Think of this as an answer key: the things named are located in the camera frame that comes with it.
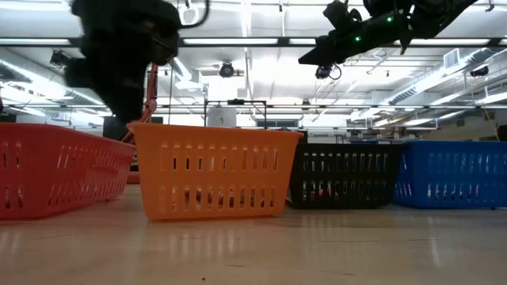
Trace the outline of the red plastic basket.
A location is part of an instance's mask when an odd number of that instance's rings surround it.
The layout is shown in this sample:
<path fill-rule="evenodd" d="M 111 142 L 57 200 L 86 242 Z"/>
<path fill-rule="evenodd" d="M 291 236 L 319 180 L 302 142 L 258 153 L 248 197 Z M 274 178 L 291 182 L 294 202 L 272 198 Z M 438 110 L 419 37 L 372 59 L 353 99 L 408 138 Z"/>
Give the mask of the red plastic basket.
<path fill-rule="evenodd" d="M 121 196 L 135 148 L 65 127 L 0 123 L 0 220 L 38 219 Z"/>

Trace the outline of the black plastic basket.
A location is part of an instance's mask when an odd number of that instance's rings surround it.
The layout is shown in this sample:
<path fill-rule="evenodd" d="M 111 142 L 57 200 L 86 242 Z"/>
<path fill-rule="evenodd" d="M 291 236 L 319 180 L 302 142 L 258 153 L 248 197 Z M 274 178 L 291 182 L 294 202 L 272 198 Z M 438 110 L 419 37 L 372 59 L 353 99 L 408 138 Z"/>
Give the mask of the black plastic basket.
<path fill-rule="evenodd" d="M 286 200 L 297 209 L 386 206 L 402 152 L 401 144 L 299 144 Z"/>

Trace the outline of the blue plastic basket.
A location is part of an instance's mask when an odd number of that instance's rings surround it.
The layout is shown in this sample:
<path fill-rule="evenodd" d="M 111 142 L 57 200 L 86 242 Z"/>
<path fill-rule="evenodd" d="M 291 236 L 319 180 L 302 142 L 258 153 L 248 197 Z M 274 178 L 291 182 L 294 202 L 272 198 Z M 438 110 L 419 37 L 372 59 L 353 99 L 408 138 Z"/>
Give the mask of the blue plastic basket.
<path fill-rule="evenodd" d="M 405 142 L 394 203 L 420 209 L 507 207 L 507 142 Z"/>

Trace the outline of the white ceiling vent box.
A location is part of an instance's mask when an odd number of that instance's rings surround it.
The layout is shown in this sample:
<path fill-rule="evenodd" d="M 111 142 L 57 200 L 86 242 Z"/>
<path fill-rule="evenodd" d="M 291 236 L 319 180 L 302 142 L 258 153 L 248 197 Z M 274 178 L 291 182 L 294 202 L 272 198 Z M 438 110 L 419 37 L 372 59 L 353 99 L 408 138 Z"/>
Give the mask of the white ceiling vent box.
<path fill-rule="evenodd" d="M 460 50 L 455 48 L 450 52 L 443 55 L 443 63 L 445 69 L 450 69 L 459 65 L 460 60 Z"/>

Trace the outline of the black ceiling projector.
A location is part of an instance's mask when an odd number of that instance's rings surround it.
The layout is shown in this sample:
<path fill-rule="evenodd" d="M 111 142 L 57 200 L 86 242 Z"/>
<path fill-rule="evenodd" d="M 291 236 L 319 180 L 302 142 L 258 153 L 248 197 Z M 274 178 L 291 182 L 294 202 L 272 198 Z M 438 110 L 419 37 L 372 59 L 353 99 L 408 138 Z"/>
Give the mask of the black ceiling projector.
<path fill-rule="evenodd" d="M 66 55 L 63 51 L 54 50 L 51 54 L 49 63 L 54 67 L 64 67 L 70 62 L 70 60 L 71 57 Z"/>

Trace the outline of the gray metal box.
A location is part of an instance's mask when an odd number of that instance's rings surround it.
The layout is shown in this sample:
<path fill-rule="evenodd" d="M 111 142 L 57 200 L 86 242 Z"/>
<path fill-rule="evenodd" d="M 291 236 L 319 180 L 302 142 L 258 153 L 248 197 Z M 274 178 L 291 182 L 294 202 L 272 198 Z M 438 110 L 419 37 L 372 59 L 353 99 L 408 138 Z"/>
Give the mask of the gray metal box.
<path fill-rule="evenodd" d="M 237 112 L 235 108 L 210 108 L 207 112 L 208 127 L 237 127 Z"/>

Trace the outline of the orange plastic basket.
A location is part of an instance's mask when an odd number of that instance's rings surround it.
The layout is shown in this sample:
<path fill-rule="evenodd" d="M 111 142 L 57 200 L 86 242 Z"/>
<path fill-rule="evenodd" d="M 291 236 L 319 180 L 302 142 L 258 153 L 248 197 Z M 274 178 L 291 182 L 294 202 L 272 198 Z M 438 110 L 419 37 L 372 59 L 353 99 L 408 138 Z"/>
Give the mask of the orange plastic basket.
<path fill-rule="evenodd" d="M 300 133 L 130 123 L 150 220 L 282 213 Z"/>

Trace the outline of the red desk lamp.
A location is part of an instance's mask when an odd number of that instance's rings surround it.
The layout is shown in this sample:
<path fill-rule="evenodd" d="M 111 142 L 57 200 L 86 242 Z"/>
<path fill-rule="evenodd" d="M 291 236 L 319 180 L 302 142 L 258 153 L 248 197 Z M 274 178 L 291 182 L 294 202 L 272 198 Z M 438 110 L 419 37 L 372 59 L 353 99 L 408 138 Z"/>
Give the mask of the red desk lamp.
<path fill-rule="evenodd" d="M 146 101 L 143 105 L 143 114 L 141 116 L 141 123 L 151 123 L 151 117 L 157 108 L 157 94 L 158 94 L 158 64 L 152 63 L 148 72 Z M 127 131 L 125 136 L 121 139 L 124 143 L 134 144 L 134 135 L 131 131 Z M 139 184 L 139 170 L 130 171 L 127 178 L 127 184 Z"/>

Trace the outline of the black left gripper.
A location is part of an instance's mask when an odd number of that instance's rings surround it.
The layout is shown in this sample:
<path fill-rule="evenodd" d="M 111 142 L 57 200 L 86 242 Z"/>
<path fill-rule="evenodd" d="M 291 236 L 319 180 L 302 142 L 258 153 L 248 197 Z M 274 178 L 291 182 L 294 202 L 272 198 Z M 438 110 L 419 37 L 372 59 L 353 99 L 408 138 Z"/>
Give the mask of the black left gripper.
<path fill-rule="evenodd" d="M 178 53 L 178 14 L 115 11 L 99 21 L 99 13 L 93 12 L 82 14 L 80 20 L 83 57 L 68 61 L 66 83 L 93 87 L 121 123 L 139 120 L 147 65 L 164 65 Z M 122 99 L 115 87 L 122 87 Z"/>

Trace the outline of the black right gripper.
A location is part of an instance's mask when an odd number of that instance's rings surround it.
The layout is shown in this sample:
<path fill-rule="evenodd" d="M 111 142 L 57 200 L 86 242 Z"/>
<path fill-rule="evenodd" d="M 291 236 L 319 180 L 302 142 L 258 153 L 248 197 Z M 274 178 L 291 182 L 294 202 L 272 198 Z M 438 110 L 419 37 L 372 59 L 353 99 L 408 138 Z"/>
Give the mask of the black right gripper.
<path fill-rule="evenodd" d="M 345 37 L 344 52 L 336 46 L 336 30 L 315 39 L 316 46 L 298 59 L 305 65 L 333 65 L 346 58 L 398 41 L 406 49 L 414 38 L 406 14 L 396 11 L 372 17 L 356 25 Z"/>

